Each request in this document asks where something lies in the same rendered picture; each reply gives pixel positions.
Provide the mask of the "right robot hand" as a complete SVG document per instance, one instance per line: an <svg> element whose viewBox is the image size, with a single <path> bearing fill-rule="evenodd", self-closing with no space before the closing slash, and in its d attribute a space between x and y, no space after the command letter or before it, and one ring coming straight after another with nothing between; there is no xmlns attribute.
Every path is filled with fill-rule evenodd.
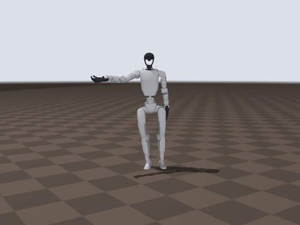
<svg viewBox="0 0 300 225"><path fill-rule="evenodd" d="M104 76L103 77L96 77L96 76L94 76L93 75L93 77L95 77L95 78L92 78L92 76L91 76L91 79L92 79L92 81L94 81L95 83L100 83L100 82L106 82L106 81L108 81L109 79L108 78L104 78Z"/></svg>

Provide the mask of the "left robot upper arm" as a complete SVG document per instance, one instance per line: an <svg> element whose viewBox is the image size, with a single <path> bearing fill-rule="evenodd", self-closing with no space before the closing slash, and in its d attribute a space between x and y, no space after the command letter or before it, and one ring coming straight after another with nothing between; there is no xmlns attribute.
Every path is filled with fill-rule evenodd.
<svg viewBox="0 0 300 225"><path fill-rule="evenodd" d="M167 87L166 87L166 85L167 85L167 82L166 82L166 75L165 75L165 72L164 71L159 71L158 70L158 73L159 73L159 76L161 77L161 86L162 86L162 88L161 88L161 93L162 94L165 94L165 93L167 93Z"/></svg>

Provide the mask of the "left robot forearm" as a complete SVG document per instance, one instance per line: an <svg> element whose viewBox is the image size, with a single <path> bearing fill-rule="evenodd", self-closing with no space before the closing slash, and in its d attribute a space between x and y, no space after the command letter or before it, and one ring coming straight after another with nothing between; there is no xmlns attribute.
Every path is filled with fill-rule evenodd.
<svg viewBox="0 0 300 225"><path fill-rule="evenodd" d="M168 89L167 89L168 90ZM163 94L163 102L164 102L164 108L167 105L169 108L169 99L168 99L168 92L166 94Z"/></svg>

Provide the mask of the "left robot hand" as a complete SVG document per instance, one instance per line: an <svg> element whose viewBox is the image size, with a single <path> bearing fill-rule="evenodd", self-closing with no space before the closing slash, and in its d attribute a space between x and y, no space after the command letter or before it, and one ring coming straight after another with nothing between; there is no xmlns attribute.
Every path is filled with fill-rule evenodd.
<svg viewBox="0 0 300 225"><path fill-rule="evenodd" d="M167 120L168 113L169 113L169 111L168 111L168 110L169 110L169 108L168 108L168 106L167 106L167 105L165 106L165 110L166 110L166 120Z"/></svg>

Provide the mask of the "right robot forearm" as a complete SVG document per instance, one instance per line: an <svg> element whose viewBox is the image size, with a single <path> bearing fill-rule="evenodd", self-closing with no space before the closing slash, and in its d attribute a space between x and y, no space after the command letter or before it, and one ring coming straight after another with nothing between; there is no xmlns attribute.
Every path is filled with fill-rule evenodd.
<svg viewBox="0 0 300 225"><path fill-rule="evenodd" d="M108 81L111 81L111 82L120 83L118 76L111 76L111 75L107 76L107 75L105 75L104 78L105 79L108 78L109 79Z"/></svg>

